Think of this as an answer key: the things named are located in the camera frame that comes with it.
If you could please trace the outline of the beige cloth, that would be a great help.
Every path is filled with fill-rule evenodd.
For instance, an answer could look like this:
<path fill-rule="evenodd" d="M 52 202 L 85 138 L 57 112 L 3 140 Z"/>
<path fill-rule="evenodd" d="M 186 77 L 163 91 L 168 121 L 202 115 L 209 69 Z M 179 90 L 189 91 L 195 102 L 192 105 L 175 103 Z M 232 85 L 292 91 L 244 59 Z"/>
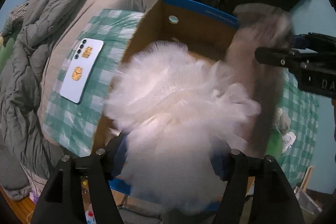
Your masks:
<path fill-rule="evenodd" d="M 260 115 L 241 131 L 241 136 L 248 142 L 245 154 L 262 158 L 282 94 L 282 70 L 258 63 L 255 50 L 291 48 L 292 23 L 286 11 L 263 3 L 238 5 L 234 15 L 240 27 L 228 47 L 226 62 L 234 69 L 234 82 L 243 84 L 249 97 L 261 106 Z"/>

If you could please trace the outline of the blue cardboard box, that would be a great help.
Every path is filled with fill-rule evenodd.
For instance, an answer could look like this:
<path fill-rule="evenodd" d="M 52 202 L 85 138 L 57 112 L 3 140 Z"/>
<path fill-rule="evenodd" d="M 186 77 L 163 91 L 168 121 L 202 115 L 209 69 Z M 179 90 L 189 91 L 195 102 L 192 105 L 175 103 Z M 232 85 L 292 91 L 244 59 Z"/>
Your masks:
<path fill-rule="evenodd" d="M 221 61 L 228 65 L 226 62 L 227 49 L 238 27 L 238 21 L 233 16 L 201 3 L 190 0 L 157 0 L 140 20 L 134 34 L 127 42 L 126 49 L 110 81 L 109 93 L 113 89 L 117 69 L 153 42 L 182 43 L 188 47 L 190 55 L 196 59 L 205 60 L 210 64 Z M 106 141 L 112 133 L 124 133 L 116 129 L 113 121 L 105 115 L 106 100 L 94 135 L 95 146 Z M 124 145 L 125 140 L 119 152 L 122 151 Z"/>

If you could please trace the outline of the light green cloth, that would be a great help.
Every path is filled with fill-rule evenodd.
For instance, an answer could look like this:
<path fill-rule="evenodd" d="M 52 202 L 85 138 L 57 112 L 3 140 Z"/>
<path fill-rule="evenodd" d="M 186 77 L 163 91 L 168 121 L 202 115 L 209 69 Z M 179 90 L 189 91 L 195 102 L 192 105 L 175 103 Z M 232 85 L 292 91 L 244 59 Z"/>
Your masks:
<path fill-rule="evenodd" d="M 276 128 L 273 128 L 269 137 L 265 154 L 272 155 L 276 160 L 280 159 L 282 155 L 282 145 L 283 142 L 281 133 Z"/>

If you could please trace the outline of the green checkered tablecloth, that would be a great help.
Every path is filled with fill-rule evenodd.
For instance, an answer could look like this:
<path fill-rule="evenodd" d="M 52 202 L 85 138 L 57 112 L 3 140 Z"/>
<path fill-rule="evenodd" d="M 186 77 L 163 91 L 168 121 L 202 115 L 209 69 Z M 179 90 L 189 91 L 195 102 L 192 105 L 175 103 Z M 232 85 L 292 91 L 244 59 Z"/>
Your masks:
<path fill-rule="evenodd" d="M 93 135 L 100 119 L 108 84 L 127 42 L 142 19 L 141 12 L 103 9 L 81 26 L 74 25 L 54 48 L 46 69 L 41 122 L 44 132 L 78 156 L 90 154 Z M 94 39 L 100 52 L 83 80 L 63 85 L 75 57 L 81 57 L 84 42 Z M 280 128 L 274 132 L 267 152 L 279 162 L 288 181 L 296 185 L 311 165 L 318 129 L 318 98 L 300 91 L 294 75 L 283 72 L 284 86 L 280 112 L 290 119 L 294 134 L 289 148 L 280 144 Z"/>

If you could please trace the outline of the silver plastic bag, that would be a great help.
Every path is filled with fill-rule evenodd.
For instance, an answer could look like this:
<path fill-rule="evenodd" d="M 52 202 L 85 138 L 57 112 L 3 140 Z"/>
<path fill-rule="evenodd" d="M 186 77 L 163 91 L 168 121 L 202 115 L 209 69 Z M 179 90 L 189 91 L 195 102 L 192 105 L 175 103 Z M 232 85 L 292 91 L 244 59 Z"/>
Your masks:
<path fill-rule="evenodd" d="M 322 209 L 301 188 L 295 186 L 293 191 L 300 207 L 315 215 L 322 212 Z"/>

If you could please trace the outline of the white blue patterned sock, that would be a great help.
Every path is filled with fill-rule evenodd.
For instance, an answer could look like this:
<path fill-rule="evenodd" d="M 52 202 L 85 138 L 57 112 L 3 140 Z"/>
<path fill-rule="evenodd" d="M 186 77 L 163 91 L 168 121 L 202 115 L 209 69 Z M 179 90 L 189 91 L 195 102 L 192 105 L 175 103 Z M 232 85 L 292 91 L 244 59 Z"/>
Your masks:
<path fill-rule="evenodd" d="M 288 132 L 285 135 L 282 135 L 282 153 L 285 153 L 292 147 L 296 140 L 296 136 L 293 132 Z"/>

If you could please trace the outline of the striped cloth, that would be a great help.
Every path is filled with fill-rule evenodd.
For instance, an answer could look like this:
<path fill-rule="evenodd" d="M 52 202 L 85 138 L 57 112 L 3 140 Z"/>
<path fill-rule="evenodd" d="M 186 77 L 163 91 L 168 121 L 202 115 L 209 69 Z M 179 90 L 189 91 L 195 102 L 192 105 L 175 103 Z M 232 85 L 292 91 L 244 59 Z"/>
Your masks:
<path fill-rule="evenodd" d="M 11 35 L 17 29 L 21 28 L 29 1 L 30 0 L 26 0 L 8 13 L 5 24 L 3 25 L 3 29 L 1 31 L 2 36 Z"/>

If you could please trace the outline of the white smartphone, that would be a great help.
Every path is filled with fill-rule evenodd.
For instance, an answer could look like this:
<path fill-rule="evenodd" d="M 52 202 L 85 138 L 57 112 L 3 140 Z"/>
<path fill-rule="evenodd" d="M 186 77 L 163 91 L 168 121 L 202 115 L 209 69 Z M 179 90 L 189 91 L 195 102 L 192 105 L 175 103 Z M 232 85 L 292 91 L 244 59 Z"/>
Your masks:
<path fill-rule="evenodd" d="M 75 50 L 60 88 L 60 95 L 73 102 L 81 101 L 85 85 L 104 46 L 102 40 L 84 38 Z"/>

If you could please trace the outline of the white mesh bath pouf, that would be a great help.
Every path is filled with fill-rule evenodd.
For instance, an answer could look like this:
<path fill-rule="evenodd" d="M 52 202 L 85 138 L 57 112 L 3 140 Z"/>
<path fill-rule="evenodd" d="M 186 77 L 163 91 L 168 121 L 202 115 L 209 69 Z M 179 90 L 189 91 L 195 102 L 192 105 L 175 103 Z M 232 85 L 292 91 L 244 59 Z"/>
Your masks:
<path fill-rule="evenodd" d="M 221 161 L 246 148 L 242 133 L 261 111 L 232 76 L 164 41 L 117 69 L 104 113 L 125 133 L 116 173 L 132 196 L 195 214 L 224 192 Z"/>

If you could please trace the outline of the beige mattress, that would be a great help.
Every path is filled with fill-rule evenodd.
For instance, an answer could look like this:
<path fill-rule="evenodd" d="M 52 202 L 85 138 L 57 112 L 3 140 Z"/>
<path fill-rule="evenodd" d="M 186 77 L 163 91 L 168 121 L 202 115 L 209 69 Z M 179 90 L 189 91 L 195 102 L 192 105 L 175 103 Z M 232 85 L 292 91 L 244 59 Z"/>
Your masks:
<path fill-rule="evenodd" d="M 38 110 L 38 117 L 41 123 L 45 121 L 47 103 L 52 89 L 56 82 L 59 71 L 65 58 L 69 55 L 70 49 L 83 31 L 89 30 L 88 23 L 92 16 L 98 15 L 103 9 L 129 10 L 144 12 L 144 0 L 80 0 L 75 12 L 64 23 L 64 26 L 57 31 L 56 42 L 51 56 L 48 59 L 41 82 L 42 100 Z"/>

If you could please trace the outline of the gray quilted blanket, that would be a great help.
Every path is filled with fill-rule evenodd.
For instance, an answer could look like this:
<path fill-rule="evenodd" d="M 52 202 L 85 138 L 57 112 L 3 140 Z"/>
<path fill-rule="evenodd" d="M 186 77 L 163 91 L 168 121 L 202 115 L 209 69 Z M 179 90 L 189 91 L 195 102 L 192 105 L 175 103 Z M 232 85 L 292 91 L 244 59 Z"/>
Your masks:
<path fill-rule="evenodd" d="M 62 149 L 42 133 L 38 109 L 53 47 L 82 0 L 30 0 L 13 53 L 1 72 L 1 187 L 14 201 L 29 195 L 25 171 L 49 178 Z"/>

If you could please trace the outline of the gray sock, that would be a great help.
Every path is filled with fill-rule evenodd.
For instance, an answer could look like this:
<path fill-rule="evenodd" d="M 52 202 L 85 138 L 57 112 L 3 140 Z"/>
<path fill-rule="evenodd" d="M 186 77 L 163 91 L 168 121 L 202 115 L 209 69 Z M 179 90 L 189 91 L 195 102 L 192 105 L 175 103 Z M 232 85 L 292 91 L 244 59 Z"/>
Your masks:
<path fill-rule="evenodd" d="M 286 111 L 281 107 L 276 110 L 276 116 L 274 119 L 274 126 L 280 132 L 281 135 L 285 135 L 289 132 L 291 125 L 291 120 L 288 117 Z"/>

